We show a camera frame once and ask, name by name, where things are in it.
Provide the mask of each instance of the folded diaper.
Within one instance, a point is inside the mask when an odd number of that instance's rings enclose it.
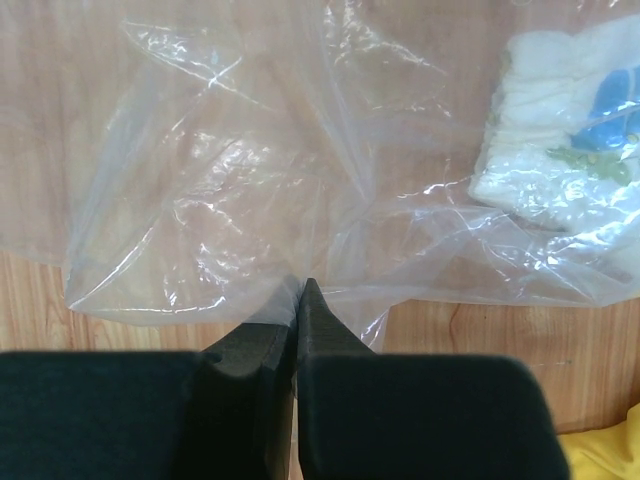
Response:
[[[596,243],[638,237],[640,16],[511,39],[469,193]]]

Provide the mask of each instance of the blue patch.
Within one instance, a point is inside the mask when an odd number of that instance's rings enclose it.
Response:
[[[571,136],[573,148],[587,152],[620,150],[629,144],[629,135],[640,134],[640,67],[615,70],[604,79],[589,123],[593,126]]]

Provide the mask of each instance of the transparent plastic sheet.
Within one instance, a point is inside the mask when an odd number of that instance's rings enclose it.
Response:
[[[137,324],[243,320],[290,275],[368,342],[410,298],[632,298],[638,13],[7,0],[2,245],[64,264],[72,308]],[[617,71],[627,96],[597,111]]]

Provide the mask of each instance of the yellow cloth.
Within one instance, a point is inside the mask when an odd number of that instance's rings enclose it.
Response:
[[[640,405],[606,430],[560,437],[573,480],[640,480]]]

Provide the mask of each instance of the plastic bag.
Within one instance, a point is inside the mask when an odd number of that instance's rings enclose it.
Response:
[[[638,12],[632,0],[5,1],[2,245],[63,263],[73,309],[138,324],[243,320],[290,275],[317,278],[369,342],[410,298],[631,298],[635,200],[607,219],[604,197],[576,184],[593,215],[571,230],[473,185],[519,35]],[[528,169],[509,165],[499,185]],[[596,190],[610,180],[580,169]],[[286,291],[268,321],[290,318],[298,288]]]

